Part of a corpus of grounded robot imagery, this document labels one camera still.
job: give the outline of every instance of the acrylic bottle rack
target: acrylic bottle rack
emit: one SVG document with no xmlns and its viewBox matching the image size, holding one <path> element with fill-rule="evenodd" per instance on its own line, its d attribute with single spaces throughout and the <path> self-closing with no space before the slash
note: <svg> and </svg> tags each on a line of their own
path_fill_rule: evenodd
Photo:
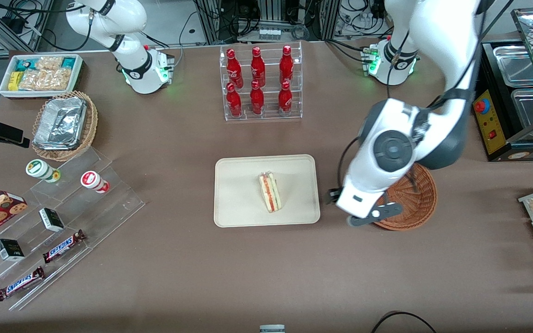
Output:
<svg viewBox="0 0 533 333">
<path fill-rule="evenodd" d="M 291 57 L 293 59 L 293 80 L 291 80 L 290 91 L 293 95 L 291 99 L 291 112 L 288 116 L 281 116 L 279 114 L 279 92 L 281 91 L 281 82 L 279 81 L 279 62 L 283 55 L 283 46 L 291 46 Z M 229 82 L 228 77 L 228 57 L 225 52 L 228 49 L 236 51 L 236 58 L 242 66 L 242 78 L 244 86 L 238 89 L 242 99 L 242 116 L 234 118 L 228 108 L 228 101 L 226 99 L 226 84 Z M 302 76 L 302 44 L 301 43 L 265 43 L 260 44 L 260 53 L 262 59 L 265 61 L 266 70 L 266 85 L 262 87 L 262 92 L 265 97 L 265 109 L 261 116 L 257 116 L 252 112 L 252 104 L 250 103 L 250 83 L 252 82 L 252 72 L 250 71 L 250 63 L 252 62 L 252 46 L 239 44 L 222 46 L 220 48 L 219 70 L 222 79 L 222 95 L 223 95 L 223 109 L 227 121 L 243 121 L 243 120 L 285 120 L 290 118 L 302 118 L 303 103 L 303 76 Z"/>
</svg>

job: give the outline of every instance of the yellow control panel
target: yellow control panel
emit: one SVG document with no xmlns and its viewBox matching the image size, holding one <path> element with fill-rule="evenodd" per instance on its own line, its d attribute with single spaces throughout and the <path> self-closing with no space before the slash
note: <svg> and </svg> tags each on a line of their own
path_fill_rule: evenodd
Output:
<svg viewBox="0 0 533 333">
<path fill-rule="evenodd" d="M 488 90 L 472 103 L 472 108 L 474 108 L 474 114 L 476 115 L 476 120 L 478 120 L 478 126 L 480 127 L 480 133 L 487 152 L 492 154 L 505 146 L 505 135 L 503 134 L 503 129 L 501 129 L 501 123 L 499 123 L 495 108 L 493 108 L 493 100 Z"/>
</svg>

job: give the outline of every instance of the clear acrylic display stand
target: clear acrylic display stand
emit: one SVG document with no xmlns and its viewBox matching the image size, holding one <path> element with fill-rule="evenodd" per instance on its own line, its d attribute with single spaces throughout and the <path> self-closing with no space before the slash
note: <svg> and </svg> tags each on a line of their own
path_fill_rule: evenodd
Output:
<svg viewBox="0 0 533 333">
<path fill-rule="evenodd" d="M 281 82 L 279 81 L 279 61 L 283 55 L 283 46 L 291 46 L 291 57 L 293 58 L 293 80 L 290 82 L 290 91 L 293 94 L 291 99 L 291 113 L 289 116 L 281 116 L 279 114 L 279 92 L 281 91 Z M 228 57 L 225 52 L 228 49 L 236 51 L 236 58 L 242 66 L 242 78 L 244 79 L 244 86 L 237 92 L 242 99 L 242 116 L 234 118 L 228 108 L 228 101 L 226 99 L 226 84 L 229 82 L 228 77 Z M 302 44 L 301 43 L 265 43 L 260 44 L 260 53 L 262 59 L 265 61 L 266 68 L 266 85 L 262 87 L 262 92 L 265 96 L 265 109 L 262 116 L 257 116 L 252 112 L 252 104 L 250 103 L 250 91 L 252 87 L 252 72 L 250 71 L 250 63 L 252 62 L 252 49 L 244 45 L 228 45 L 220 48 L 219 69 L 222 78 L 222 95 L 223 95 L 223 109 L 227 121 L 230 120 L 284 120 L 290 118 L 302 118 L 303 103 L 302 103 Z"/>
<path fill-rule="evenodd" d="M 0 257 L 0 289 L 30 274 L 38 266 L 43 267 L 46 275 L 44 280 L 34 282 L 0 302 L 9 310 L 20 310 L 26 306 L 145 205 L 110 167 L 110 161 L 94 148 L 68 160 L 59 170 L 59 181 L 52 184 L 40 181 L 23 194 L 28 208 L 23 215 L 0 228 L 0 238 L 17 240 L 25 255 L 24 259 L 15 263 Z M 80 177 L 88 170 L 96 171 L 108 181 L 110 190 L 99 194 L 81 186 Z M 43 207 L 59 213 L 65 225 L 62 232 L 51 232 L 44 227 L 38 215 Z M 51 263 L 44 263 L 43 253 L 80 229 L 87 237 L 85 240 Z"/>
</svg>

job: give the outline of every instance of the sandwich slice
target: sandwich slice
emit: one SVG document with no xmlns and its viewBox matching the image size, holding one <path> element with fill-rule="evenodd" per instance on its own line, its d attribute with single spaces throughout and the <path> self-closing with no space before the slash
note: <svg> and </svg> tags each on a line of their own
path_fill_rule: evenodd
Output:
<svg viewBox="0 0 533 333">
<path fill-rule="evenodd" d="M 279 191 L 277 190 L 277 181 L 271 171 L 261 173 L 260 187 L 262 188 L 262 196 L 265 199 L 266 208 L 269 213 L 278 211 L 283 206 L 281 204 L 281 198 L 279 197 Z"/>
</svg>

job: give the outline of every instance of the white tray of snacks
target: white tray of snacks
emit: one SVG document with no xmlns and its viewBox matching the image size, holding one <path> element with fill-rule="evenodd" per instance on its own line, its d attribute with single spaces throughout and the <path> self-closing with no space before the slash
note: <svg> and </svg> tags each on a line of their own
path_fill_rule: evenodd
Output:
<svg viewBox="0 0 533 333">
<path fill-rule="evenodd" d="M 53 97 L 74 90 L 83 60 L 72 53 L 14 55 L 0 84 L 9 99 Z"/>
</svg>

